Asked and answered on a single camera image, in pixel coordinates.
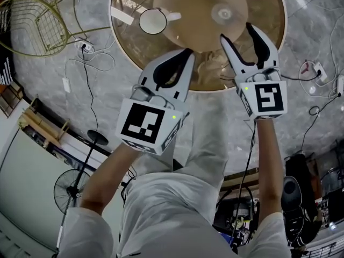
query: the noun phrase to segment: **gray marble floor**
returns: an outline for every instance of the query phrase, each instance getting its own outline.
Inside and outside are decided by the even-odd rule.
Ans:
[[[285,0],[288,11],[288,31],[283,49],[280,52],[281,69],[284,75],[297,77],[300,65],[305,60],[320,61],[330,78],[335,70],[344,68],[342,54],[344,52],[344,9],[325,10],[344,7],[344,0]],[[76,31],[73,10],[70,1],[61,4],[61,11],[71,31]],[[77,14],[84,29],[94,26],[107,26],[108,0],[77,0]],[[336,68],[332,61],[330,34]],[[109,47],[113,42],[110,30],[89,34],[89,40],[96,49]],[[115,44],[106,51],[114,57],[116,66],[113,70],[102,72],[88,67],[90,86],[95,95],[94,110],[99,120],[99,131],[110,141],[108,150],[113,150],[120,141],[114,136],[121,100],[130,95],[131,86],[137,81],[140,72],[134,67]],[[91,96],[86,85],[86,76],[82,64],[75,61],[67,63],[67,77],[71,82],[72,92],[63,89],[63,70],[68,59],[77,59],[77,51],[68,46],[60,54],[46,59],[32,59],[15,56],[16,70],[20,82],[29,96],[39,98],[62,119],[70,119],[74,131],[86,137],[88,129],[94,129],[96,122],[90,110]],[[110,57],[101,55],[92,63],[99,69],[111,67]],[[308,89],[313,82],[304,82]],[[317,89],[318,95],[328,95],[331,87]],[[246,112],[235,91],[213,94],[227,104],[228,127],[223,133],[228,135],[229,161],[226,173],[243,171],[249,152],[252,133],[243,121]],[[323,106],[327,98],[309,97],[298,81],[288,80],[289,112],[276,120],[276,131],[282,156],[298,151],[302,144],[305,131],[314,117],[309,116],[309,108]],[[197,94],[191,93],[187,103],[192,109],[193,99]],[[344,132],[344,99],[338,98],[329,105],[317,120],[315,126],[307,134],[304,149],[307,153],[326,152],[335,139],[343,137]],[[178,135],[175,157],[185,163],[191,148],[192,114]],[[255,148],[250,167],[257,166],[257,148]]]

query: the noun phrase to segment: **glass table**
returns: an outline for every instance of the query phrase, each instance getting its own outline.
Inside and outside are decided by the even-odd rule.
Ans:
[[[234,72],[220,44],[220,34],[229,37],[246,61],[256,61],[246,22],[259,27],[280,49],[286,34],[283,0],[110,0],[114,7],[133,18],[128,25],[110,15],[112,32],[124,54],[140,69],[160,55],[181,48],[196,54],[190,90],[222,91],[234,87]],[[147,9],[179,12],[159,34],[144,32],[139,19]]]

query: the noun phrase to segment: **forearm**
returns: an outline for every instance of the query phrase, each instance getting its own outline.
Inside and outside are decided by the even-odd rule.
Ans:
[[[283,165],[272,120],[257,121],[259,137],[259,196],[261,213],[266,216],[281,211]]]
[[[91,176],[83,191],[80,207],[101,215],[139,154],[139,151],[121,144]]]

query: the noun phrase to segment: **black fan base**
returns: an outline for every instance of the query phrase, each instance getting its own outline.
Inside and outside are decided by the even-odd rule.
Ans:
[[[87,135],[92,141],[96,141],[97,144],[106,146],[109,144],[109,141],[104,137],[102,134],[98,133],[97,131],[94,130],[89,130],[87,131]]]

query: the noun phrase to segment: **white t-shirt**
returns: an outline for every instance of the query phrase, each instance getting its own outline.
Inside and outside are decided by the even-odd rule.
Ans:
[[[216,201],[217,190],[193,176],[138,177],[127,189],[118,257],[238,257],[211,226]],[[110,258],[116,256],[112,246],[110,227],[100,215],[82,208],[67,211],[59,258]],[[266,217],[239,255],[290,258],[282,214]]]

